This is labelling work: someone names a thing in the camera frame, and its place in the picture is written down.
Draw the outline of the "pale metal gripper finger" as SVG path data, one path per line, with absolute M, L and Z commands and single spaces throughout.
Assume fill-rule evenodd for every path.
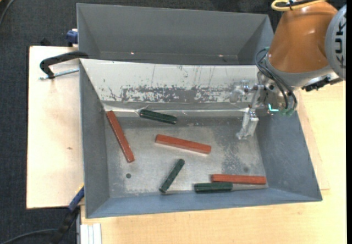
M 259 122 L 259 118 L 254 115 L 244 116 L 244 137 L 253 136 Z
M 243 114 L 243 120 L 241 124 L 241 129 L 236 133 L 236 137 L 241 140 L 248 137 L 249 135 L 249 125 L 250 125 L 250 112 L 247 111 Z

